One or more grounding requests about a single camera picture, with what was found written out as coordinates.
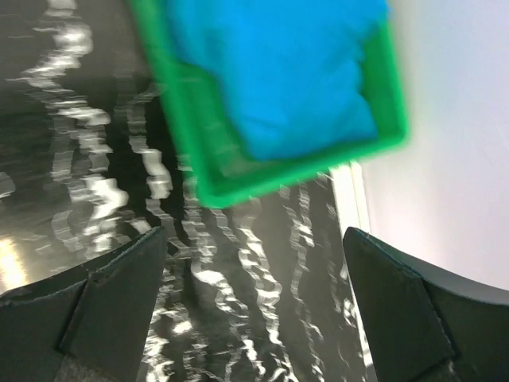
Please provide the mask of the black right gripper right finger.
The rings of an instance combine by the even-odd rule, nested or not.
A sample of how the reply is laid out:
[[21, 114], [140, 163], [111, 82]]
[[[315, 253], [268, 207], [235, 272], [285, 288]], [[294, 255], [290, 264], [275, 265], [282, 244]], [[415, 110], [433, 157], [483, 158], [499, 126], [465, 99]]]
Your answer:
[[350, 227], [344, 254], [380, 381], [506, 381], [508, 293]]

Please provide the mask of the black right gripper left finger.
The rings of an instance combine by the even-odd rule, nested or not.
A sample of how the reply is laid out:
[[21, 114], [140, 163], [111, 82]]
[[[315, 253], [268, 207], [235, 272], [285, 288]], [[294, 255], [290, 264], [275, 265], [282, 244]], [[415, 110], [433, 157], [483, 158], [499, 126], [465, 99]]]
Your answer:
[[153, 228], [1, 296], [3, 381], [134, 381], [165, 265]]

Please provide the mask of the bright blue t shirt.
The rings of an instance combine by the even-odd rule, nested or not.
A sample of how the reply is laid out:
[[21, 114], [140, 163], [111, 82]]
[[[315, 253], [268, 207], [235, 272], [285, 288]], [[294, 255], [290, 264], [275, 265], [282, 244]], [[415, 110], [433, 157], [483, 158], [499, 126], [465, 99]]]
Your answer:
[[360, 92], [384, 1], [166, 1], [177, 56], [210, 73], [246, 151], [294, 158], [377, 135]]

